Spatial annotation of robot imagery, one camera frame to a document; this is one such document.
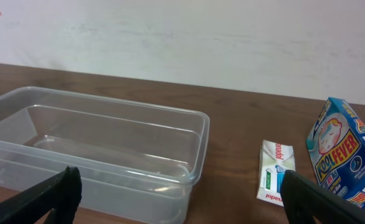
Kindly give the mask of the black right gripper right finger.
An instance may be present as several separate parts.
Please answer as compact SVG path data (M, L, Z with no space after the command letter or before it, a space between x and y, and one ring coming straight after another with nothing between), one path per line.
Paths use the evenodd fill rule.
M285 172L280 195L290 224L365 224L364 210L293 170Z

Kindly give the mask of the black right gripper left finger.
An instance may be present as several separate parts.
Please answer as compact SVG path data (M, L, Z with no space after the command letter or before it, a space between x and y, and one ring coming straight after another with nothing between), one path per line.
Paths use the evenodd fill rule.
M0 224L72 223L82 199L82 180L76 167L66 169L0 203Z

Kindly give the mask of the white Panadol box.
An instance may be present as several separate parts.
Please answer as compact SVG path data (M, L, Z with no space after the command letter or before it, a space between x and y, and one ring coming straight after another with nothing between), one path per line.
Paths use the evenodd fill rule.
M257 198L282 207L280 189L286 170L295 170L293 147L263 140L260 148Z

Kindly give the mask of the blue KoolFever box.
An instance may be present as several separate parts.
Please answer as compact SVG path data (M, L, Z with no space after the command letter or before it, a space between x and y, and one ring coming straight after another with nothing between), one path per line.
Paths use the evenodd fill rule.
M365 208L365 124L345 100L327 99L306 146L318 185Z

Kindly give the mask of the clear plastic container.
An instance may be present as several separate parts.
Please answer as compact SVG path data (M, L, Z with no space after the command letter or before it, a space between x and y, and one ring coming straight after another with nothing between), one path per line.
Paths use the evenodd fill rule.
M23 191L76 167L81 207L183 223L209 137L199 111L36 86L0 96L0 187Z

